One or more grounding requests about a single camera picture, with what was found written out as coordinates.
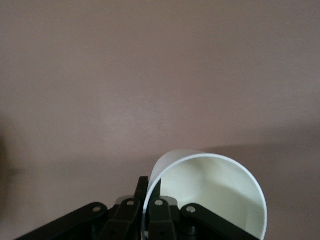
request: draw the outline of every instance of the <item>plain background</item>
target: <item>plain background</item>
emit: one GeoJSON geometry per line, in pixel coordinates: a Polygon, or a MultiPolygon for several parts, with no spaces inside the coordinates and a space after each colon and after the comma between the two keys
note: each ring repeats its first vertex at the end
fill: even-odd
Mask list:
{"type": "Polygon", "coordinates": [[[0,239],[174,149],[246,166],[266,240],[319,239],[319,123],[318,0],[0,1],[0,239]]]}

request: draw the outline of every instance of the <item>cup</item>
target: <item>cup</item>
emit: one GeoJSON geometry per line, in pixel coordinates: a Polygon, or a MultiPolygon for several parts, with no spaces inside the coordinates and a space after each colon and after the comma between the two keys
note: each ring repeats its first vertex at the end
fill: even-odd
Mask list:
{"type": "Polygon", "coordinates": [[[254,176],[226,156],[181,149],[162,156],[153,168],[143,206],[143,239],[148,203],[159,180],[160,195],[175,198],[179,209],[200,204],[256,238],[265,238],[267,204],[254,176]]]}

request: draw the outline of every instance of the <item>white cup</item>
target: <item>white cup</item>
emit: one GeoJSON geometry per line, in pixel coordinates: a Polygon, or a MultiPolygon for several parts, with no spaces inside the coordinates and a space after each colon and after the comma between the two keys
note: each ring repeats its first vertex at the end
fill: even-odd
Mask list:
{"type": "Polygon", "coordinates": [[[143,206],[145,215],[152,192],[161,179],[161,196],[175,198],[178,207],[196,203],[263,240],[267,230],[267,204],[254,176],[226,156],[194,150],[174,150],[155,164],[143,206]]]}

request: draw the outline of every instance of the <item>table surface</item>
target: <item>table surface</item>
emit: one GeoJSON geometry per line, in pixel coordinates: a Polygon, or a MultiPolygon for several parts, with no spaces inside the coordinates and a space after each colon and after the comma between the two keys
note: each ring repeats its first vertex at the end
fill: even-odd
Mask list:
{"type": "Polygon", "coordinates": [[[266,240],[319,239],[319,1],[1,1],[0,32],[0,239],[174,149],[246,166],[266,240]]]}

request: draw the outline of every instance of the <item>screw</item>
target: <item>screw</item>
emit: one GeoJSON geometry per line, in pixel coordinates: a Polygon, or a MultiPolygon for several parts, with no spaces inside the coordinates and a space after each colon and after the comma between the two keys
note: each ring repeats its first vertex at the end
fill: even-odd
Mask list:
{"type": "Polygon", "coordinates": [[[128,202],[126,203],[126,205],[127,205],[127,206],[133,206],[133,205],[135,205],[135,202],[134,202],[134,201],[128,201],[128,202]]]}
{"type": "Polygon", "coordinates": [[[96,206],[94,209],[92,209],[94,213],[99,212],[100,210],[101,210],[100,206],[96,206]]]}
{"type": "Polygon", "coordinates": [[[161,201],[161,200],[157,200],[157,201],[154,202],[154,204],[155,204],[156,206],[161,206],[162,204],[164,204],[164,202],[161,201]]]}
{"type": "Polygon", "coordinates": [[[194,206],[188,206],[188,207],[186,208],[186,211],[187,211],[188,213],[193,214],[193,213],[196,211],[196,209],[195,209],[194,206]]]}

